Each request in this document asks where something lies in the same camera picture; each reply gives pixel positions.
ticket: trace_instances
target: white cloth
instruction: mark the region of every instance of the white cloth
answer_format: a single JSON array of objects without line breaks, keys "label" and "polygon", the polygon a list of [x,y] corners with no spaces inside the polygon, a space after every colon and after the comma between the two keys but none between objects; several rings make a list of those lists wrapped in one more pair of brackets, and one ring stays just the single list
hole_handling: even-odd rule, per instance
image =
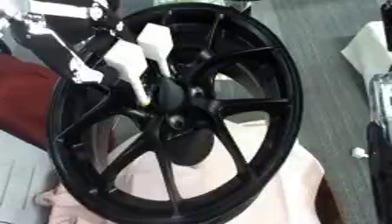
[{"label": "white cloth", "polygon": [[[265,136],[267,124],[252,122],[240,125],[227,122],[227,127],[245,158],[248,161],[252,159]],[[130,139],[120,145],[110,154],[109,161],[113,161],[132,141],[133,139]],[[211,191],[235,175],[233,160],[217,139],[211,155],[201,164],[194,167],[174,165],[173,170],[178,189],[184,198]],[[323,176],[324,170],[319,162],[296,143],[278,174],[267,184],[256,201],[229,223],[319,224],[314,200]],[[125,168],[118,176],[116,186],[127,193],[146,199],[168,200],[158,162],[152,153],[145,154]],[[73,213],[68,199],[63,198],[61,201],[56,193],[46,199],[55,207],[50,224],[60,224],[60,221],[65,220],[80,221],[75,222],[77,224],[103,223],[87,210],[84,210],[85,215],[81,214],[83,208],[76,201],[73,201],[73,209],[77,212]]]},{"label": "white cloth", "polygon": [[387,48],[383,22],[366,24],[342,54],[363,76],[368,92],[373,76],[388,73],[392,66],[392,53]]}]

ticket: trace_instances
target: screw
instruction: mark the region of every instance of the screw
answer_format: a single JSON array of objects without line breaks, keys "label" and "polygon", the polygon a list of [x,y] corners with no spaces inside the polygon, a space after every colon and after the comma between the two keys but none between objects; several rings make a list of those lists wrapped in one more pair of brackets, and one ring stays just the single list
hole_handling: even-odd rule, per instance
[{"label": "screw", "polygon": [[94,6],[89,11],[89,16],[94,20],[98,21],[103,17],[103,11],[99,6]]},{"label": "screw", "polygon": [[181,130],[184,128],[186,121],[185,121],[184,117],[182,117],[180,115],[173,115],[169,118],[169,124],[175,130]]},{"label": "screw", "polygon": [[194,87],[194,88],[192,88],[192,90],[191,90],[191,95],[192,95],[193,97],[201,97],[201,96],[204,95],[204,91],[203,91],[203,89],[201,89],[200,87]]},{"label": "screw", "polygon": [[123,22],[118,23],[115,28],[117,29],[118,32],[121,32],[124,29],[124,23]]}]

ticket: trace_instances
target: small white object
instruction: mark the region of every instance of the small white object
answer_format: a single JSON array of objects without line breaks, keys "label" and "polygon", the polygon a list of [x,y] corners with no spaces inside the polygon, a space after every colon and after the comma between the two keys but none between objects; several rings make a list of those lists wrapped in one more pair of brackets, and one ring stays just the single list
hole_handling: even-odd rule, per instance
[{"label": "small white object", "polygon": [[392,65],[392,52],[387,48],[383,22],[366,24],[342,54],[363,76],[369,93],[372,78],[388,73]]},{"label": "small white object", "polygon": [[88,18],[88,8],[63,3],[30,1],[30,11],[36,14],[69,18]]},{"label": "small white object", "polygon": [[352,156],[354,158],[369,158],[369,155],[366,153],[366,150],[358,147],[353,149]]},{"label": "small white object", "polygon": [[151,99],[140,80],[140,76],[148,67],[142,47],[119,39],[105,55],[105,60],[120,73],[123,80],[132,85],[140,105],[149,105]]},{"label": "small white object", "polygon": [[71,70],[74,71],[73,81],[77,84],[86,82],[100,83],[103,80],[103,73],[86,66],[79,58],[71,59],[69,66]]},{"label": "small white object", "polygon": [[155,60],[159,64],[161,73],[166,77],[171,77],[167,63],[167,57],[174,47],[170,28],[158,24],[147,24],[137,38],[137,43],[143,48],[148,59]]}]

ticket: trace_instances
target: black base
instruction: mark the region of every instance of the black base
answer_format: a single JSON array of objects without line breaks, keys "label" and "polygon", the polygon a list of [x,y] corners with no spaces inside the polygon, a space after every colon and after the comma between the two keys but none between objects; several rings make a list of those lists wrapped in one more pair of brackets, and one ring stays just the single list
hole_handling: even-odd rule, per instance
[{"label": "black base", "polygon": [[198,130],[175,138],[164,146],[176,165],[193,166],[201,163],[214,147],[214,134],[209,129]]}]

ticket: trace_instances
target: wheel spoke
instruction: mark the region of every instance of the wheel spoke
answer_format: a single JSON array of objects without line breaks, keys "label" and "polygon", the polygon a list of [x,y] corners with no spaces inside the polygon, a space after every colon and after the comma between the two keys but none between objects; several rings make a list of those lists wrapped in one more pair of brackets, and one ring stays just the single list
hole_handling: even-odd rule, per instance
[{"label": "wheel spoke", "polygon": [[122,114],[134,121],[140,130],[148,124],[148,121],[151,118],[150,114],[137,109],[125,110]]},{"label": "wheel spoke", "polygon": [[161,122],[162,118],[152,119],[145,131],[103,171],[104,179],[109,183],[113,182],[127,165],[141,157],[145,152],[154,151],[160,147],[158,133]]},{"label": "wheel spoke", "polygon": [[169,25],[171,22],[170,19],[172,15],[173,15],[172,10],[167,11],[167,13],[162,16],[161,25]]},{"label": "wheel spoke", "polygon": [[169,198],[173,206],[173,215],[179,216],[179,203],[182,199],[174,179],[172,162],[161,150],[157,150],[156,153],[157,161],[159,162],[159,167],[161,169],[162,176],[164,177],[167,193],[169,194]]},{"label": "wheel spoke", "polygon": [[213,131],[234,160],[239,175],[250,174],[250,167],[222,119],[215,117]]},{"label": "wheel spoke", "polygon": [[77,138],[78,135],[91,128],[94,124],[111,117],[115,113],[111,106],[110,94],[105,95],[96,106],[84,113],[78,121],[59,134],[57,140],[67,141]]},{"label": "wheel spoke", "polygon": [[218,37],[217,35],[218,35],[219,23],[223,18],[224,18],[223,14],[217,14],[215,20],[213,21],[213,26],[211,27],[210,32],[206,36],[206,44],[208,50],[212,50],[212,48],[214,47],[214,43]]},{"label": "wheel spoke", "polygon": [[211,76],[211,73],[216,74],[217,70],[224,66],[233,65],[235,63],[247,60],[265,61],[270,60],[275,48],[260,47],[239,52],[230,52],[221,55],[215,55],[210,59],[205,60],[197,69],[192,70],[187,76],[191,83],[198,83],[200,80],[205,80]]},{"label": "wheel spoke", "polygon": [[270,115],[281,115],[290,106],[287,99],[238,99],[221,100],[220,114],[223,117],[246,112],[265,111]]},{"label": "wheel spoke", "polygon": [[154,147],[153,139],[146,134],[140,135],[126,150],[124,150],[101,174],[108,182],[116,180],[117,175],[128,165],[140,158]]}]

